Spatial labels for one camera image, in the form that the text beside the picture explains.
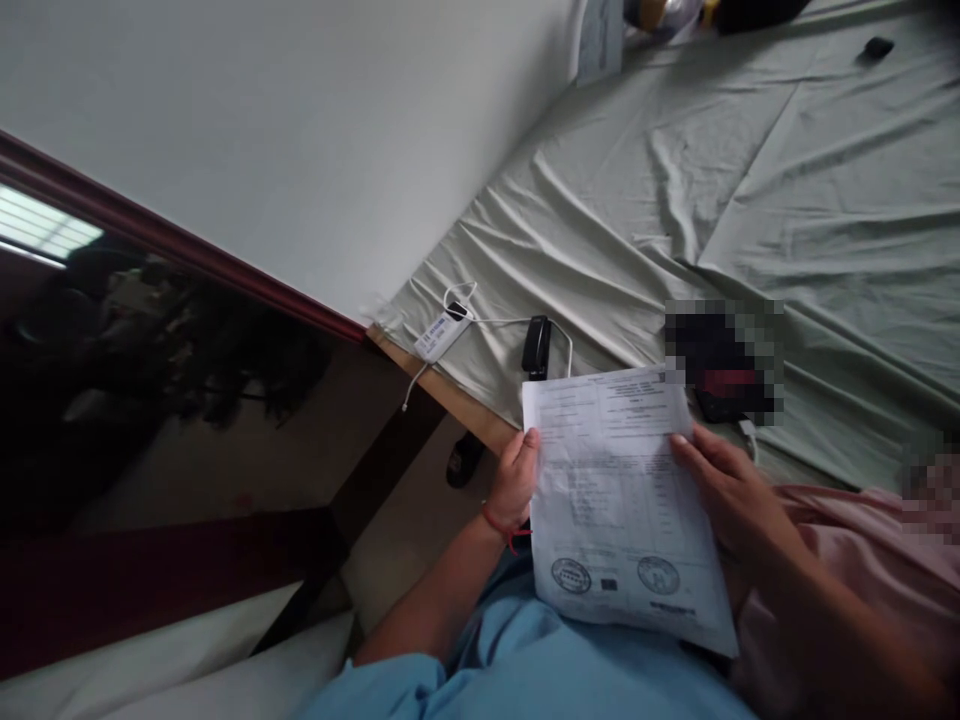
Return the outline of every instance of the pink clothing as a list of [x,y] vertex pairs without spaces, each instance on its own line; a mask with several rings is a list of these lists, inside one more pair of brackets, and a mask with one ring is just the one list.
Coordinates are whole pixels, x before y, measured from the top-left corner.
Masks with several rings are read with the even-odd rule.
[[[775,488],[804,542],[830,572],[896,625],[950,687],[960,677],[960,547],[905,533],[903,501],[785,485]],[[738,621],[739,660],[730,680],[763,718],[815,712],[777,641],[777,621],[756,590]]]

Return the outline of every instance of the window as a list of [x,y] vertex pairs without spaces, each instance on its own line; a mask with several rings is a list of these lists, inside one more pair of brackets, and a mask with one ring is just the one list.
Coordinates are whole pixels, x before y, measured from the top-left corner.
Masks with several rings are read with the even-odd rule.
[[101,235],[100,228],[0,185],[0,241],[62,260]]

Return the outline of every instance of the person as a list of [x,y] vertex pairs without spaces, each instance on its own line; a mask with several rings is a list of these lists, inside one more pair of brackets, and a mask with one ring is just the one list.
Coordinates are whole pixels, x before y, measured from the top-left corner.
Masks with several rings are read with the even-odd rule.
[[[721,672],[677,640],[567,620],[537,600],[530,553],[505,553],[501,531],[528,519],[539,443],[531,430],[505,448],[485,512],[311,701],[305,719],[754,717]],[[746,453],[701,426],[693,442],[674,435],[670,443],[718,542],[779,621],[818,711],[953,717],[946,687],[819,564]]]

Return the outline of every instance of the red string bracelet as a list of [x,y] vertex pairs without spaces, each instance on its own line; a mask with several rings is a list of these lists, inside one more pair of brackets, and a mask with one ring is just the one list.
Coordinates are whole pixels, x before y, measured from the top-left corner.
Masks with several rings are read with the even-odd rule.
[[487,509],[486,501],[484,501],[483,505],[480,506],[480,514],[483,515],[484,520],[490,523],[490,527],[503,535],[503,539],[507,541],[507,547],[510,548],[510,552],[512,552],[514,555],[517,554],[517,551],[513,549],[513,539],[518,535],[533,535],[532,530],[510,530],[500,525],[496,520],[493,519],[493,517],[491,517],[490,511]]

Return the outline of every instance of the mattress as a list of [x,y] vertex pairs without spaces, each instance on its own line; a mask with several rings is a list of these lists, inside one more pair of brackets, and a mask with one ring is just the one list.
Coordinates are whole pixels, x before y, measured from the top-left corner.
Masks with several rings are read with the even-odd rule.
[[[547,314],[586,374],[661,362],[672,301],[736,300],[782,363],[761,467],[897,490],[960,426],[958,80],[914,2],[643,51],[566,92],[377,322],[412,350],[476,281],[478,317]],[[524,333],[475,325],[438,366],[517,426]],[[551,376],[566,352],[554,333]]]

